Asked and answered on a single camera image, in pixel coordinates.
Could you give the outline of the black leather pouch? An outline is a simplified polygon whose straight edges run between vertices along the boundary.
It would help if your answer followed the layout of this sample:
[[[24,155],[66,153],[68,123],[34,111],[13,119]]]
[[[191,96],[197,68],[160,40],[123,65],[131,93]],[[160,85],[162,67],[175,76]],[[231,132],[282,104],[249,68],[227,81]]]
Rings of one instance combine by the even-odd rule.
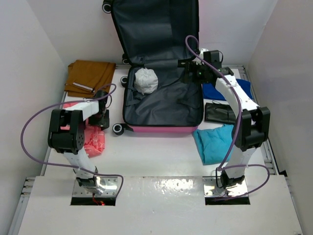
[[[229,105],[206,103],[204,121],[219,124],[235,124],[236,116]]]

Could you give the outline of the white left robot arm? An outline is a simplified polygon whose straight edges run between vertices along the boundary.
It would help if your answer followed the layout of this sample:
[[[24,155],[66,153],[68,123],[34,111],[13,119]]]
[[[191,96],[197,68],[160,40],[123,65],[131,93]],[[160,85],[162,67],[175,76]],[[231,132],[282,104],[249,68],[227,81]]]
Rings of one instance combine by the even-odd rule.
[[[98,91],[92,101],[80,102],[65,109],[51,112],[48,145],[63,154],[73,168],[78,185],[95,195],[104,191],[101,177],[96,176],[97,167],[91,162],[85,147],[86,126],[94,127],[101,134],[110,126],[106,108],[106,91]]]

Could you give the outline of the pink bear-print garment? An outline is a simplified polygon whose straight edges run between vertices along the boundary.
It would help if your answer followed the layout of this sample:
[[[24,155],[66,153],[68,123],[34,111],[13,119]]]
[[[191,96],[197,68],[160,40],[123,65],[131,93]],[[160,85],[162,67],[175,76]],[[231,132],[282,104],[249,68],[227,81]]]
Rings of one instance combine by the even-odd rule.
[[[69,138],[73,134],[74,146],[85,150],[89,158],[102,154],[105,149],[104,132],[96,126],[88,125],[88,118],[98,112],[92,110],[91,101],[70,102],[63,105],[60,117],[59,132]]]

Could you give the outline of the brown garment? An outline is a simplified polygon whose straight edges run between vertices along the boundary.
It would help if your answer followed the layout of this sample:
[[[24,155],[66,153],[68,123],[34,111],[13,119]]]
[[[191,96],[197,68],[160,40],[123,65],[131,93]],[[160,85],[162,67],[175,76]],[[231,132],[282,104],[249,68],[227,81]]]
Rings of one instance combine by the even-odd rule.
[[[103,86],[112,82],[115,68],[115,63],[76,60],[68,65],[65,92],[83,98],[92,98],[100,89],[109,92],[110,86]]]

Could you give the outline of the white cloth bundle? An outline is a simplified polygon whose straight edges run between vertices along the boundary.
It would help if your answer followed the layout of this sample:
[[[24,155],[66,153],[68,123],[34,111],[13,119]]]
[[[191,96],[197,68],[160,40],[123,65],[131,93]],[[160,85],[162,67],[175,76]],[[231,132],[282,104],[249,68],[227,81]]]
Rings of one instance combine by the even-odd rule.
[[[141,68],[135,73],[134,88],[141,94],[151,94],[158,88],[158,77],[153,69]]]

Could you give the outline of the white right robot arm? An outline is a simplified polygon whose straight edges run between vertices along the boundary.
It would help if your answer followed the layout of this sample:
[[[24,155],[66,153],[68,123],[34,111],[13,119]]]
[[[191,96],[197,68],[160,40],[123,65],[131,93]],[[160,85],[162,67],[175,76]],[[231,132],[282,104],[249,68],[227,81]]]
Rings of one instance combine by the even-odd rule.
[[[227,188],[242,183],[252,154],[268,139],[270,110],[249,98],[228,67],[216,69],[207,62],[183,60],[178,67],[185,69],[184,82],[210,83],[230,105],[236,124],[230,148],[216,169],[221,173],[217,185]]]

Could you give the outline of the turquoise shirt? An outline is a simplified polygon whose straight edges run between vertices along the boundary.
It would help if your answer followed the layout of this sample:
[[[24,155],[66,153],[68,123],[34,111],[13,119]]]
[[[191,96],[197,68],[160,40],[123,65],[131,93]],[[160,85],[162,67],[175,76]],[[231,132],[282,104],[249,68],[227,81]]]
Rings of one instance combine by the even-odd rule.
[[[193,138],[203,165],[220,164],[232,143],[233,125],[196,130]]]

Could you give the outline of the pink hard-shell suitcase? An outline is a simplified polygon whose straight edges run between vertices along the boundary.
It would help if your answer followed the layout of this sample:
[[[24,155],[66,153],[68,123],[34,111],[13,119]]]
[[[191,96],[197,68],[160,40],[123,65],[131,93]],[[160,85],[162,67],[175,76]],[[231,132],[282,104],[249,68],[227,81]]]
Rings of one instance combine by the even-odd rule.
[[[122,62],[131,67],[120,82],[124,87],[122,123],[113,125],[116,135],[125,130],[146,133],[192,133],[203,119],[200,85],[183,83],[184,68],[178,60],[193,61],[185,38],[199,34],[196,0],[105,0],[123,48]],[[141,94],[134,88],[135,73],[153,69],[158,88]]]

